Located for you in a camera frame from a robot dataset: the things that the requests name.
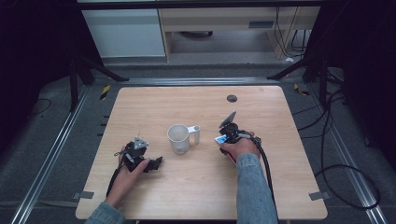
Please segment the person's right hand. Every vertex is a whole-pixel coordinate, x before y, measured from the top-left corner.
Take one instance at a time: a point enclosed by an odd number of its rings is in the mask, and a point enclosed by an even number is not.
[[[256,145],[247,138],[241,138],[235,144],[223,143],[220,144],[220,147],[231,153],[235,159],[237,159],[238,156],[243,153],[253,153],[260,159],[260,151],[256,148]]]

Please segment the gray carpet floor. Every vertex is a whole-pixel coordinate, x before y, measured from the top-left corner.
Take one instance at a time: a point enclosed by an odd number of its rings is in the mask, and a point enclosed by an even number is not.
[[[117,74],[125,77],[262,77],[271,76],[284,68],[284,65],[192,65],[192,66],[131,66],[110,67]],[[274,84],[282,87],[285,92],[294,121],[301,128],[320,116],[320,111],[314,97],[303,95],[294,89],[298,83],[302,91],[311,91],[317,84],[303,83],[301,74],[296,71],[290,77]],[[110,115],[118,90],[125,85],[95,73],[95,83],[88,87],[88,95],[76,123],[73,126],[61,154],[53,167],[38,200],[76,202],[72,199],[76,191],[84,188],[85,181],[91,169],[92,161],[101,141],[105,127],[106,116]],[[111,85],[105,100],[100,100],[103,87]],[[70,93],[68,78],[63,78],[48,84],[42,89],[35,108],[26,119],[25,127],[13,140],[8,154],[2,158],[0,173],[0,223],[9,223],[19,202],[32,185],[44,159],[46,159],[58,132],[69,115]],[[330,91],[338,89],[330,86]],[[340,99],[332,105],[333,127],[336,127],[356,160],[359,167],[366,172],[381,191],[380,207],[389,223],[396,223],[396,175],[387,163],[381,151],[364,144],[364,134],[355,120],[348,104]],[[306,138],[319,135],[324,120],[310,129],[300,132],[308,159],[314,172],[320,169],[320,138]],[[334,149],[330,137],[325,138],[326,165],[341,163],[340,156]],[[359,197],[351,185],[348,175],[343,170],[327,173],[330,185],[343,197],[353,203],[360,204]],[[329,191],[323,179],[317,178],[319,188]],[[293,220],[291,223],[372,223],[365,211],[352,208],[338,198],[332,196],[325,200],[329,215],[323,220],[303,221]],[[29,216],[27,223],[83,223],[75,217],[76,208],[66,208],[38,204]]]

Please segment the black horizontal bar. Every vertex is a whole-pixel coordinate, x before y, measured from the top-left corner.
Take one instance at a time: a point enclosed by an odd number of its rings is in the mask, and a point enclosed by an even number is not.
[[[345,0],[184,0],[152,2],[57,3],[54,7],[79,10],[198,8],[198,7],[321,7]]]

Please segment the floor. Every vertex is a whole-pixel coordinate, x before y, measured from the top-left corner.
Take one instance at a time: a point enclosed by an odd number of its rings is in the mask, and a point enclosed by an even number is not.
[[[294,46],[301,46],[302,33],[299,32],[293,42]],[[116,83],[94,71],[96,80],[92,86],[82,86],[79,83],[79,92],[85,92],[86,95],[80,98],[82,104],[76,113],[69,112],[68,78],[48,84],[41,90],[40,100],[26,118],[25,128],[13,139],[8,154],[1,159],[0,223],[11,222],[16,211],[19,211],[19,205],[24,204],[23,200],[28,195],[34,195],[31,199],[34,202],[37,200],[37,203],[34,207],[34,203],[32,204],[32,210],[26,210],[27,223],[83,223],[83,220],[75,217],[78,200],[73,199],[73,195],[84,188],[118,90],[125,86],[143,85],[142,78],[149,78],[150,82],[146,85],[157,85],[153,80],[161,83],[164,81],[161,78],[257,78],[254,79],[259,81],[257,85],[282,87],[297,128],[319,118],[321,107],[316,100],[318,83],[304,83],[303,68],[280,81],[262,78],[274,75],[290,64],[285,59],[275,59],[270,46],[262,41],[265,38],[265,34],[258,31],[215,32],[210,37],[177,34],[169,63],[108,65],[113,72],[129,77],[135,83]],[[108,84],[111,86],[110,91],[106,99],[101,100],[103,88]],[[298,85],[298,90],[295,90],[294,84]],[[328,87],[330,92],[339,89],[339,86],[333,84]],[[67,123],[73,116],[75,121]],[[300,131],[314,173],[320,170],[321,139],[318,135],[321,134],[323,126],[324,119],[312,128]],[[59,133],[64,133],[65,139],[60,139]],[[337,99],[332,104],[332,126],[325,134],[323,146],[326,165],[353,163],[373,179],[381,192],[380,206],[368,211],[353,208],[335,197],[319,176],[317,181],[320,190],[329,192],[332,196],[325,200],[328,217],[323,220],[293,220],[291,223],[396,223],[396,174],[380,150],[364,144],[364,134],[344,98]],[[43,164],[50,164],[47,170],[42,169]],[[367,181],[357,185],[361,179],[356,175],[340,169],[326,173],[328,184],[343,198],[354,204],[370,202],[370,194],[364,196],[361,192],[374,192],[371,185]],[[43,183],[34,185],[36,178],[42,179]],[[30,189],[38,193],[30,194]]]

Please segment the hand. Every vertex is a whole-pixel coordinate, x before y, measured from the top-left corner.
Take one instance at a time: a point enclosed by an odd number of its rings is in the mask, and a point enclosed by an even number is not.
[[[223,143],[220,144],[220,147],[233,155],[235,159],[242,153],[253,153],[260,159],[260,151],[257,149],[256,145],[247,138],[241,138],[235,144]]]
[[[126,197],[129,190],[136,182],[136,179],[143,173],[148,164],[149,160],[143,160],[132,172],[129,172],[128,167],[122,166],[119,174],[114,180],[110,193],[105,199],[105,203],[108,203],[117,209],[120,208],[123,199]]]

